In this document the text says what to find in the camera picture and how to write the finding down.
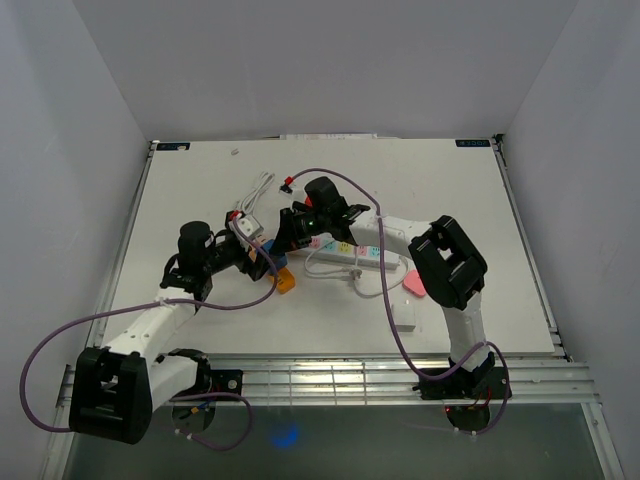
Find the orange power strip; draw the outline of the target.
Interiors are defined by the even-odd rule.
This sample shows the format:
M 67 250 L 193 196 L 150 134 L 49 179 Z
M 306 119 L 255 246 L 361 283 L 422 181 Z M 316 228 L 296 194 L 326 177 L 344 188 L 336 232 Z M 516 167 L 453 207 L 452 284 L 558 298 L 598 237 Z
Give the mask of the orange power strip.
M 269 279 L 276 287 L 276 291 L 284 295 L 296 286 L 294 275 L 287 267 L 282 267 L 277 271 L 277 276 L 269 275 Z

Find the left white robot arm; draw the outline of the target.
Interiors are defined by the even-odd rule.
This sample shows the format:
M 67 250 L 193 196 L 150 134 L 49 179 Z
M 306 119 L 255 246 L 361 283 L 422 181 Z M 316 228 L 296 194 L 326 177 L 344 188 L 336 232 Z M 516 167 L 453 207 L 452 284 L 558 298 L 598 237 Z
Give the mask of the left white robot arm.
M 215 274 L 236 267 L 257 281 L 275 270 L 259 240 L 262 231 L 244 212 L 231 213 L 219 234 L 204 221 L 180 228 L 156 299 L 118 336 L 79 355 L 69 416 L 73 432 L 135 444 L 164 403 L 213 392 L 215 376 L 207 355 L 190 348 L 169 351 L 166 345 L 209 305 Z

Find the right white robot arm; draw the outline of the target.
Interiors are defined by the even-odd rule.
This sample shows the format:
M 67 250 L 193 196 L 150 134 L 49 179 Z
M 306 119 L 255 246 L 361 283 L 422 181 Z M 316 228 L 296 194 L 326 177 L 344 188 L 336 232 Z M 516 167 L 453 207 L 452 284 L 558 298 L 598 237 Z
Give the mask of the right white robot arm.
M 474 397 L 488 384 L 482 365 L 490 358 L 481 313 L 481 291 L 487 263 L 459 223 L 444 215 L 429 223 L 384 215 L 380 204 L 348 204 L 333 181 L 321 176 L 303 189 L 294 187 L 296 176 L 279 187 L 291 200 L 280 211 L 279 230 L 271 253 L 281 255 L 307 247 L 312 238 L 329 234 L 354 247 L 379 250 L 380 267 L 388 252 L 409 259 L 429 297 L 443 311 L 453 365 L 439 375 L 428 375 L 409 358 L 397 331 L 388 293 L 383 302 L 396 345 L 407 365 L 421 379 L 441 381 L 450 376 L 454 390 Z

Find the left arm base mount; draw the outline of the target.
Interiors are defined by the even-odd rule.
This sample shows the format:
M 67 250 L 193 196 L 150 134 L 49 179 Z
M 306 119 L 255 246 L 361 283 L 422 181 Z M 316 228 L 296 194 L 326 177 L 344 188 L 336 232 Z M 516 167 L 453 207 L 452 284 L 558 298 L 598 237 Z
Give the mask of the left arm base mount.
M 209 393 L 241 395 L 244 372 L 216 368 L 204 352 L 175 349 L 157 359 L 152 375 L 154 402 Z

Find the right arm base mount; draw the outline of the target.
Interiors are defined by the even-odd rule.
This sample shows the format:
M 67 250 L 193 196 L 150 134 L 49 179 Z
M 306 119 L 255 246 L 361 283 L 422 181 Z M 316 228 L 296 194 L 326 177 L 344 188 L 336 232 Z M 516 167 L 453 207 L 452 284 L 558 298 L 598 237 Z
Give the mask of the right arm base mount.
M 423 400 L 501 400 L 512 397 L 504 367 L 492 366 L 468 372 L 463 368 L 440 381 L 419 379 L 413 386 Z

